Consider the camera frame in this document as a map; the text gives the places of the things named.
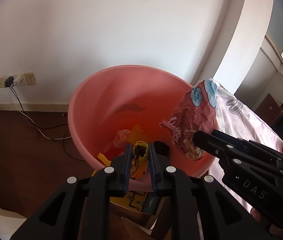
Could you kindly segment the person right hand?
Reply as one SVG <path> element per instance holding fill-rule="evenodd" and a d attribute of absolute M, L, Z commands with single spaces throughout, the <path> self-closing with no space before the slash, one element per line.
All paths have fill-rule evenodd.
<path fill-rule="evenodd" d="M 269 229 L 269 233 L 274 236 L 283 236 L 283 229 L 276 227 L 273 224 L 270 224 L 267 220 L 263 219 L 261 214 L 255 209 L 251 208 L 250 210 L 251 216 L 262 226 L 264 226 L 266 229 Z"/>

